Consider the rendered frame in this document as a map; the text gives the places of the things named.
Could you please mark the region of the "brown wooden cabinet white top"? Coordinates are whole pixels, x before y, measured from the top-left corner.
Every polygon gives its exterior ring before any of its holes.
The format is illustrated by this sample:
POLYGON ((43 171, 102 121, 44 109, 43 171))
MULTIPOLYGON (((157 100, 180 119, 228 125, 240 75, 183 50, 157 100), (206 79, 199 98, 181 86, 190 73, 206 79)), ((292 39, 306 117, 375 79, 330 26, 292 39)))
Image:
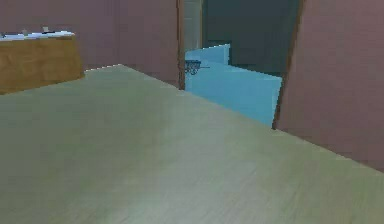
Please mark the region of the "brown wooden cabinet white top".
POLYGON ((83 64, 72 32, 0 38, 0 95, 83 77, 83 64))

